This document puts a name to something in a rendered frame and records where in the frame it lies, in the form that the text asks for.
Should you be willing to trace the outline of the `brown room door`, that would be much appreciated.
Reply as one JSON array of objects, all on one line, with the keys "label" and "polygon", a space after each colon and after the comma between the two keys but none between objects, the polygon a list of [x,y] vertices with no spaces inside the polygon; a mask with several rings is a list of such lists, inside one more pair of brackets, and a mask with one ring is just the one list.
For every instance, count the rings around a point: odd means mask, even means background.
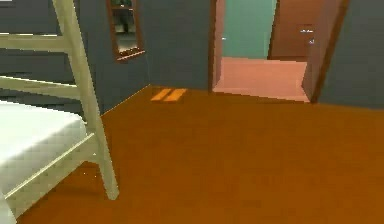
[{"label": "brown room door", "polygon": [[317,103],[350,0],[324,0],[310,46],[302,88],[311,103]]},{"label": "brown room door", "polygon": [[283,61],[306,61],[309,40],[315,31],[324,0],[277,0],[268,58]]}]

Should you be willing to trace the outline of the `brown framed wall mirror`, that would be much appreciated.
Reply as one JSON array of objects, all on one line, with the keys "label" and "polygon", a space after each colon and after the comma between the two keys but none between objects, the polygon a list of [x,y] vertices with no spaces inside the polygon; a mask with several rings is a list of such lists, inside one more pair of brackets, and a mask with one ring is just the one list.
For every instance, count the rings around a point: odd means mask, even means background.
[{"label": "brown framed wall mirror", "polygon": [[106,0],[112,52],[117,62],[137,57],[145,52],[138,0]]}]

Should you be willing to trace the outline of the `cream framed white bed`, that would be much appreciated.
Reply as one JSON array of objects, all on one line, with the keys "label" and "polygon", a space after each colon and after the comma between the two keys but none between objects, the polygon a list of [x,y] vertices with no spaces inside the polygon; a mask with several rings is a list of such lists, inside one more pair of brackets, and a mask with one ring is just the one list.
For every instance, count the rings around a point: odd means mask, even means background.
[{"label": "cream framed white bed", "polygon": [[52,0],[59,35],[0,33],[0,49],[63,52],[75,83],[0,75],[0,88],[81,102],[84,115],[0,100],[0,224],[17,218],[89,161],[109,199],[119,195],[73,0]]}]

